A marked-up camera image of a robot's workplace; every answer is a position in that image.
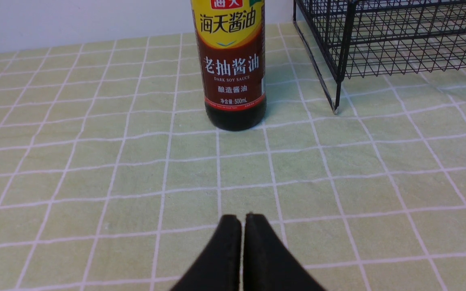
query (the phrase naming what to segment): red label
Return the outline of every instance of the red label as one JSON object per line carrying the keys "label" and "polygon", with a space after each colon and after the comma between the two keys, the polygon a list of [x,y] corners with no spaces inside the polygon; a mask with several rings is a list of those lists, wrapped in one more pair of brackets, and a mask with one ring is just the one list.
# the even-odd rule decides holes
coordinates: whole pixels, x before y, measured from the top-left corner
{"label": "red label", "polygon": [[211,0],[212,9],[238,9],[244,6],[244,0]]}

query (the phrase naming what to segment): dark liquid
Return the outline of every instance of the dark liquid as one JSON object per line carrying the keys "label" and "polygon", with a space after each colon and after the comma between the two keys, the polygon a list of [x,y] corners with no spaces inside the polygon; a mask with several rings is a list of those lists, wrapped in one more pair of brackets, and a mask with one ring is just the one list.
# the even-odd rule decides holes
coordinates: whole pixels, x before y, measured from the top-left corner
{"label": "dark liquid", "polygon": [[260,104],[242,111],[223,111],[205,103],[206,114],[211,123],[225,131],[244,131],[256,126],[264,118],[267,98]]}

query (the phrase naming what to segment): metal leg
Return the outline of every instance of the metal leg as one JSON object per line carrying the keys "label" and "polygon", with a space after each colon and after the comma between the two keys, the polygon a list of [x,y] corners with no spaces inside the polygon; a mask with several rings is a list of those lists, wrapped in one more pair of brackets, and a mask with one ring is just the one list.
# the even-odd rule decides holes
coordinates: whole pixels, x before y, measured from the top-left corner
{"label": "metal leg", "polygon": [[316,63],[316,59],[314,58],[312,50],[310,49],[309,43],[305,39],[305,35],[303,35],[303,32],[301,31],[301,29],[298,26],[298,23],[296,22],[296,0],[294,0],[294,15],[292,17],[292,22],[294,24],[294,27],[296,28],[296,31],[300,35],[301,41],[303,41],[303,44],[305,45],[305,50],[307,50],[307,54],[309,55],[310,61],[312,62],[312,66],[314,67],[314,70],[316,71],[318,79],[320,80],[321,87],[323,88],[323,91],[325,92],[325,96],[327,97],[328,103],[330,104],[330,107],[332,108],[332,112],[334,114],[338,114],[339,99],[341,96],[341,83],[338,83],[338,88],[337,88],[337,93],[335,96],[335,103],[334,103],[330,95],[330,92],[328,91],[325,80],[323,79],[323,76],[320,72],[320,68],[318,67],[318,63]]}

